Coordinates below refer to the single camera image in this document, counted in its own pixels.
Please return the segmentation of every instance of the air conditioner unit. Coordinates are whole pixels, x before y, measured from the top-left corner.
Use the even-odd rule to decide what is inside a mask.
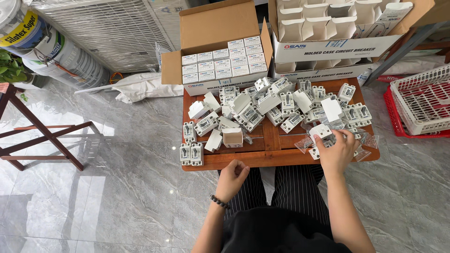
[[[158,65],[155,42],[180,49],[183,9],[207,3],[152,0],[28,0],[62,34],[116,72],[147,70]]]

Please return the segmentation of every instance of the white plastic basket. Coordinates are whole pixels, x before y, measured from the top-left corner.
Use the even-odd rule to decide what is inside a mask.
[[[450,64],[393,81],[391,91],[411,135],[450,129]]]

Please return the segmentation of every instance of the open cardboard box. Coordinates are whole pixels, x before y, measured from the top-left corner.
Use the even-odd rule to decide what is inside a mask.
[[[223,142],[227,148],[242,148],[243,135],[241,128],[225,128],[222,129]]]
[[[411,11],[388,33],[387,36],[345,39],[335,41],[285,42],[280,43],[276,0],[269,0],[269,22],[273,30],[274,61],[288,63],[296,61],[349,59],[378,57],[386,52],[414,23],[433,6],[433,0],[402,0],[412,2]]]
[[[298,82],[299,80],[306,79],[310,80],[311,82],[316,82],[357,77],[364,70],[370,68],[373,64],[370,58],[362,58],[359,61],[355,62],[356,60],[357,59],[353,58],[296,63],[272,62],[270,71],[272,73],[272,77],[277,79],[285,77],[291,82]],[[324,66],[326,67],[326,63],[334,65],[332,68],[322,68]]]
[[[181,57],[227,48],[228,41],[261,36],[267,67],[272,59],[272,44],[266,21],[259,32],[255,4],[251,0],[227,0],[180,11],[181,50],[164,53],[162,84],[183,85]],[[246,88],[267,76],[266,72],[183,85],[190,96],[219,90],[224,86]]]

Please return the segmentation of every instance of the orange wire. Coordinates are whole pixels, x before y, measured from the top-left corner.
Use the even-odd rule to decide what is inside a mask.
[[[119,76],[122,77],[122,79],[123,79],[122,73],[120,73],[120,72],[114,72],[114,73],[111,75],[111,78],[109,78],[109,84],[113,84],[113,81],[119,81],[119,80],[120,80],[120,79],[113,79],[116,75],[119,75]]]

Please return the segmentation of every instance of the hand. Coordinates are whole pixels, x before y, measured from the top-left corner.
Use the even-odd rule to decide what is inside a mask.
[[[353,159],[355,150],[359,147],[360,142],[355,140],[355,136],[348,130],[331,130],[336,136],[336,144],[326,148],[322,139],[318,135],[314,135],[315,143],[319,149],[320,163],[324,169],[325,178],[328,176],[340,176],[344,173],[347,165]]]
[[[228,203],[241,188],[250,172],[250,167],[239,160],[234,159],[220,173],[217,183],[216,198]]]

